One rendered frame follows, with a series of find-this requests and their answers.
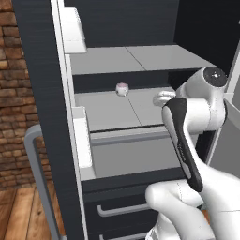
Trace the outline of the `grey fridge shelf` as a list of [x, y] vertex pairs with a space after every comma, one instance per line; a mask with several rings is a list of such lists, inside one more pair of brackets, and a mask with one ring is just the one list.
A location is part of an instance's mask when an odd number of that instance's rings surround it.
[[130, 90], [126, 97], [114, 91], [80, 93], [76, 105], [86, 109], [91, 131], [115, 128], [136, 128], [162, 125], [161, 108], [153, 97], [162, 88]]
[[89, 48], [72, 54], [73, 75], [191, 69], [213, 64], [178, 45]]

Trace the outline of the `small white pink cup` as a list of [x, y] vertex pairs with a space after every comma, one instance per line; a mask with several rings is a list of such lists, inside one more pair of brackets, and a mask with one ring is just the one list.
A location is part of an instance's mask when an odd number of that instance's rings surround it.
[[118, 83], [115, 92], [119, 97], [125, 97], [128, 94], [128, 84], [124, 82]]

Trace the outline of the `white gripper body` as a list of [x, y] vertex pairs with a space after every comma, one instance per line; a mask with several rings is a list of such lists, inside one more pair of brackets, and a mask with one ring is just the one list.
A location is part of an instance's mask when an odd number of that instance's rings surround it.
[[153, 104], [163, 107], [170, 99], [175, 97], [176, 94], [173, 91], [160, 91], [153, 97]]

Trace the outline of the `grey crisper drawer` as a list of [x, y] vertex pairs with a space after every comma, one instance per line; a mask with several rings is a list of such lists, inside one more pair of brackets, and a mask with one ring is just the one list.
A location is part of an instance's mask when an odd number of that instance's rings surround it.
[[97, 178], [179, 167], [164, 126], [97, 132], [90, 137]]

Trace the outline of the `black fridge drawer front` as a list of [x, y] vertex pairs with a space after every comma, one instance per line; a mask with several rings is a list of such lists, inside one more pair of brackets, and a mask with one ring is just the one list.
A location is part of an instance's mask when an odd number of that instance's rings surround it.
[[106, 187], [101, 186], [98, 180], [83, 182], [83, 202], [87, 231], [90, 234], [102, 233], [138, 224], [154, 224], [158, 218], [158, 213], [151, 209], [110, 217], [102, 217], [98, 212], [98, 206], [103, 211], [108, 211], [146, 204], [145, 191], [151, 184], [153, 184], [153, 181], [134, 186]]

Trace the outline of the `black fridge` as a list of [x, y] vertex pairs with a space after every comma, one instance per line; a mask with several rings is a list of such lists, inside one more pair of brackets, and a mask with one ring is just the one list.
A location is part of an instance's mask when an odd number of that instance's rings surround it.
[[[191, 53], [231, 71], [240, 40], [240, 0], [64, 0], [78, 10], [86, 36], [86, 47], [137, 47], [178, 45]], [[76, 94], [114, 91], [127, 83], [128, 91], [177, 87], [198, 68], [73, 75], [72, 97]], [[91, 133], [128, 130], [115, 128]], [[125, 187], [182, 176], [180, 166], [165, 170], [101, 177], [101, 186]], [[138, 224], [90, 234], [101, 240], [127, 233], [143, 233], [152, 227]]]

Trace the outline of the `black fridge door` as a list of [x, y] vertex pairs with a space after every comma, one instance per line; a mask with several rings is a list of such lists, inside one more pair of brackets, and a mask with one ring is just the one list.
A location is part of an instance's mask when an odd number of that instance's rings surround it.
[[57, 0], [12, 0], [67, 240], [88, 240]]

